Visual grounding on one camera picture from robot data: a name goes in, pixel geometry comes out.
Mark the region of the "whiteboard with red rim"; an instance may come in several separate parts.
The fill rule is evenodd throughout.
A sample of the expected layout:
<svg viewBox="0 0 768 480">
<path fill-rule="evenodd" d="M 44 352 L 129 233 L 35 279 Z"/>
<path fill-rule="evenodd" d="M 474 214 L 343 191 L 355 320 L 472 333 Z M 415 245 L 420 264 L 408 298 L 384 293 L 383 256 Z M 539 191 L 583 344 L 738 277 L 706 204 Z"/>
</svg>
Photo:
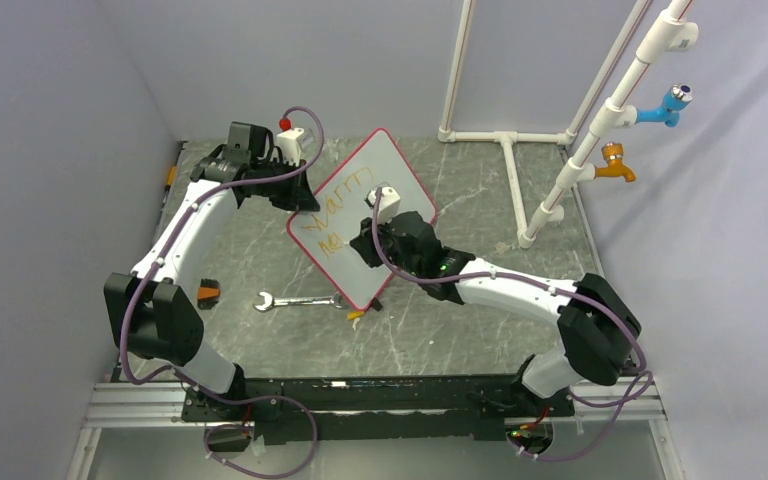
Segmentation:
<svg viewBox="0 0 768 480">
<path fill-rule="evenodd" d="M 371 268 L 350 247 L 361 221 L 372 215 L 368 194 L 387 186 L 400 196 L 399 212 L 416 211 L 433 222 L 438 209 L 390 133 L 374 130 L 316 189 L 320 210 L 290 216 L 292 240 L 357 310 L 369 308 L 392 277 L 383 266 Z"/>
</svg>

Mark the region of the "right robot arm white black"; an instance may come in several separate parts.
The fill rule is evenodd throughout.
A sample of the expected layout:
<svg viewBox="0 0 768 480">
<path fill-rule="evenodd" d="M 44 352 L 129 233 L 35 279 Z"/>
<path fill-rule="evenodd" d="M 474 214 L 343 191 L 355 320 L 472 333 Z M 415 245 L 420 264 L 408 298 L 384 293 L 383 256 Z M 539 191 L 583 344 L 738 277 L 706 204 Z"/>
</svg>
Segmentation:
<svg viewBox="0 0 768 480">
<path fill-rule="evenodd" d="M 555 328 L 558 343 L 526 359 L 511 388 L 512 404 L 524 415 L 538 413 L 551 396 L 580 381 L 614 385 L 638 345 L 639 321 L 598 274 L 559 280 L 498 267 L 444 246 L 416 212 L 383 224 L 366 218 L 349 245 L 367 266 L 385 266 L 436 300 L 492 307 Z"/>
</svg>

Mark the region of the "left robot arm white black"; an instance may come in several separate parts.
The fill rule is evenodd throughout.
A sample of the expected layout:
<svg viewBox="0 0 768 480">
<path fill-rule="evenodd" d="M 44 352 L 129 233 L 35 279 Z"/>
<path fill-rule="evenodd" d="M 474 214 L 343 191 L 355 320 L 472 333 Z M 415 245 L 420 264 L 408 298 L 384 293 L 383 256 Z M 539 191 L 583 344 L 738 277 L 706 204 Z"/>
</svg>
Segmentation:
<svg viewBox="0 0 768 480">
<path fill-rule="evenodd" d="M 205 338 L 195 300 L 198 270 L 221 227 L 251 197 L 286 212 L 317 212 L 303 150 L 313 139 L 287 118 L 280 131 L 234 122 L 225 143 L 192 169 L 179 209 L 149 252 L 127 273 L 105 282 L 104 299 L 123 374 L 139 383 L 132 356 L 160 360 L 201 392 L 224 420 L 247 406 L 245 373 Z"/>
</svg>

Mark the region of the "silver combination wrench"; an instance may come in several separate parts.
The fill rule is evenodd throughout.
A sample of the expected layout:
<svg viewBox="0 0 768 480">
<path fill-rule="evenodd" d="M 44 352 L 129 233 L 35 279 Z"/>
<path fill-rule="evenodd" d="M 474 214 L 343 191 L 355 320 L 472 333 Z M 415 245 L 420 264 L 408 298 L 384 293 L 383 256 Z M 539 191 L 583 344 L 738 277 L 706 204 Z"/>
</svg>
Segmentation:
<svg viewBox="0 0 768 480">
<path fill-rule="evenodd" d="M 348 304 L 343 300 L 339 292 L 325 296 L 276 297 L 268 292 L 261 291 L 259 299 L 252 304 L 252 307 L 259 312 L 267 312 L 279 307 L 294 306 L 331 306 L 341 310 L 348 308 Z"/>
</svg>

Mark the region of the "black orange eraser block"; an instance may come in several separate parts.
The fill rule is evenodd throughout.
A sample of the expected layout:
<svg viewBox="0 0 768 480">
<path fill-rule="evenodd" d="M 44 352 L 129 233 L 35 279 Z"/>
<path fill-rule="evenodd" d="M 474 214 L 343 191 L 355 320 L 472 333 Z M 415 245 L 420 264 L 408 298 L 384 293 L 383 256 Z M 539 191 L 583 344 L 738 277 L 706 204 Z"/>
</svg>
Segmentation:
<svg viewBox="0 0 768 480">
<path fill-rule="evenodd" d="M 215 279 L 203 278 L 197 290 L 197 308 L 211 310 L 219 302 L 221 297 L 220 283 Z"/>
</svg>

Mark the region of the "orange tap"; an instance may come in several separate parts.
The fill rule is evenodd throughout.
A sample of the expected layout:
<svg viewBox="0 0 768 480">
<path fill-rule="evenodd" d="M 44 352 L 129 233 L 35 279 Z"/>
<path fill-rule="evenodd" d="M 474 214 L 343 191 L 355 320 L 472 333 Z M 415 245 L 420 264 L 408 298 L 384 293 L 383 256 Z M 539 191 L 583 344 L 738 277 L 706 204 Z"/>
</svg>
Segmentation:
<svg viewBox="0 0 768 480">
<path fill-rule="evenodd" d="M 635 173 L 624 163 L 625 152 L 621 143 L 606 143 L 601 148 L 601 154 L 606 165 L 595 168 L 595 178 L 622 178 L 627 183 L 636 180 Z"/>
</svg>

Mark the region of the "blue tap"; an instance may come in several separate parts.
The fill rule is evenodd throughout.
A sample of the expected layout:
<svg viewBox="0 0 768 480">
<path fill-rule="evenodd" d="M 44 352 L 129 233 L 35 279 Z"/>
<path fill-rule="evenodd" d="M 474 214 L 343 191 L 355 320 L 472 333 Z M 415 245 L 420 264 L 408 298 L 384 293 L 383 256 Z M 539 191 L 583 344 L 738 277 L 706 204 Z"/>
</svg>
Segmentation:
<svg viewBox="0 0 768 480">
<path fill-rule="evenodd" d="M 676 127 L 680 113 L 693 100 L 693 90 L 687 84 L 674 84 L 665 93 L 661 104 L 650 110 L 637 110 L 635 123 L 660 123 L 669 128 Z"/>
</svg>

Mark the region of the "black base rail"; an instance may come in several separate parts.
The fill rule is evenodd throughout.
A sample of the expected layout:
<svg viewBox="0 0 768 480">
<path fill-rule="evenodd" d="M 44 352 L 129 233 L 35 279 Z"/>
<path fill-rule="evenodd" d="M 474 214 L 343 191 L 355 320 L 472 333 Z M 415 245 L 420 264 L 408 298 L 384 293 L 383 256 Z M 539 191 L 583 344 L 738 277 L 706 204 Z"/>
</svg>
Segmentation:
<svg viewBox="0 0 768 480">
<path fill-rule="evenodd" d="M 511 374 L 344 378 L 250 378 L 252 406 L 187 390 L 186 423 L 252 425 L 269 445 L 326 440 L 470 437 L 494 441 L 515 421 L 571 417 L 566 389 L 531 397 Z"/>
</svg>

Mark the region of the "white pvc pipe frame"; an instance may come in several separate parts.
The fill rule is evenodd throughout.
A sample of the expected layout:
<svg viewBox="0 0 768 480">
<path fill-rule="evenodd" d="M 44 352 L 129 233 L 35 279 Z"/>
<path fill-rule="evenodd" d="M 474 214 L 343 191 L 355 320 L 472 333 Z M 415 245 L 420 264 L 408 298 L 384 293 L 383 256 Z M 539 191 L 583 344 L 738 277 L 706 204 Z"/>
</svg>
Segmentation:
<svg viewBox="0 0 768 480">
<path fill-rule="evenodd" d="M 457 92 L 464 70 L 475 10 L 474 2 L 463 2 L 437 138 L 442 143 L 490 142 L 501 147 L 507 169 L 514 208 L 516 241 L 519 247 L 523 249 L 531 247 L 538 233 L 547 224 L 563 220 L 564 209 L 561 200 L 566 193 L 574 190 L 581 181 L 597 179 L 594 177 L 595 168 L 600 166 L 590 163 L 589 157 L 600 141 L 606 139 L 615 129 L 631 128 L 637 125 L 635 119 L 637 110 L 640 109 L 631 105 L 629 99 L 651 67 L 665 53 L 687 51 L 696 44 L 699 27 L 687 18 L 691 6 L 689 1 L 672 1 L 658 13 L 639 42 L 630 65 L 613 92 L 605 100 L 600 100 L 599 93 L 606 85 L 650 7 L 647 1 L 636 2 L 570 125 L 560 133 L 543 134 L 516 131 L 469 132 L 453 129 Z M 538 204 L 532 215 L 526 213 L 519 186 L 513 153 L 513 147 L 517 143 L 547 143 L 575 148 L 572 156 L 565 161 L 549 193 Z"/>
</svg>

